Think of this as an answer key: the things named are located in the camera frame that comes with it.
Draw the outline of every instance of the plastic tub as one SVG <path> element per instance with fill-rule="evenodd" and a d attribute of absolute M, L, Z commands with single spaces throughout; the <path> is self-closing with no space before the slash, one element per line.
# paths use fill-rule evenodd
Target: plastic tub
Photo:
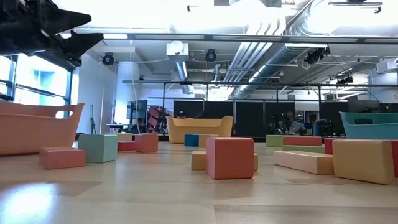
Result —
<path fill-rule="evenodd" d="M 398 113 L 340 112 L 349 139 L 398 139 Z"/>

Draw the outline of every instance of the yellow foam block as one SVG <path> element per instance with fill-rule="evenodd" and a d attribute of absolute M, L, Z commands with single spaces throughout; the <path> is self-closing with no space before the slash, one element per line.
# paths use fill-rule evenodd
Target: yellow foam block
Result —
<path fill-rule="evenodd" d="M 191 155 L 191 170 L 206 170 L 206 152 L 193 151 Z"/>
<path fill-rule="evenodd" d="M 115 134 L 118 136 L 118 141 L 132 141 L 131 133 L 105 133 L 105 134 Z"/>
<path fill-rule="evenodd" d="M 254 154 L 254 171 L 259 168 L 259 157 Z M 193 151 L 191 155 L 191 170 L 206 170 L 206 151 Z"/>
<path fill-rule="evenodd" d="M 206 147 L 208 137 L 218 137 L 218 134 L 199 134 L 199 147 Z"/>
<path fill-rule="evenodd" d="M 318 175 L 333 174 L 333 156 L 302 151 L 275 151 L 275 165 Z"/>
<path fill-rule="evenodd" d="M 333 155 L 337 177 L 376 184 L 394 180 L 390 141 L 334 140 Z"/>
<path fill-rule="evenodd" d="M 259 156 L 254 153 L 254 171 L 259 169 Z"/>

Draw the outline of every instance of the wooden floor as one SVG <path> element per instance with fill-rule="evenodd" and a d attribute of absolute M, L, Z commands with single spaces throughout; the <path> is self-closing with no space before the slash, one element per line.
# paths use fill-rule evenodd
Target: wooden floor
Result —
<path fill-rule="evenodd" d="M 317 176 L 273 165 L 256 144 L 253 179 L 190 170 L 194 147 L 118 154 L 86 167 L 44 170 L 38 156 L 0 157 L 0 223 L 398 223 L 398 184 Z"/>

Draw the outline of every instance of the black panel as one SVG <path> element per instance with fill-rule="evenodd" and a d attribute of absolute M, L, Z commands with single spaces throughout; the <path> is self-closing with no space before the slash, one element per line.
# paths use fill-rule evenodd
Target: black panel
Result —
<path fill-rule="evenodd" d="M 273 134 L 271 131 L 271 124 L 274 120 L 282 121 L 282 113 L 295 113 L 295 103 L 266 103 L 266 134 Z"/>
<path fill-rule="evenodd" d="M 242 137 L 265 137 L 262 103 L 236 102 L 235 135 Z"/>
<path fill-rule="evenodd" d="M 345 102 L 324 102 L 319 104 L 320 119 L 327 119 L 333 123 L 336 134 L 344 134 L 344 126 L 341 121 L 341 112 L 348 112 L 348 103 Z"/>
<path fill-rule="evenodd" d="M 223 118 L 225 116 L 233 115 L 233 104 L 232 102 L 212 102 L 208 101 L 205 103 L 205 112 L 203 118 Z"/>
<path fill-rule="evenodd" d="M 203 112 L 203 101 L 174 101 L 174 118 L 183 111 L 186 118 L 199 118 Z"/>

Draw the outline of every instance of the green foam block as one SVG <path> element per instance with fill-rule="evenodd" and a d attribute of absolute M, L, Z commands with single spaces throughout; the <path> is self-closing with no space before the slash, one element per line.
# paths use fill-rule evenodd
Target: green foam block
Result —
<path fill-rule="evenodd" d="M 325 147 L 323 146 L 283 146 L 284 151 L 302 151 L 302 152 L 314 152 L 314 153 L 325 153 Z"/>
<path fill-rule="evenodd" d="M 118 136 L 115 134 L 82 134 L 78 148 L 86 152 L 86 162 L 103 163 L 116 159 Z"/>
<path fill-rule="evenodd" d="M 268 147 L 282 147 L 284 145 L 284 136 L 281 135 L 267 135 Z"/>

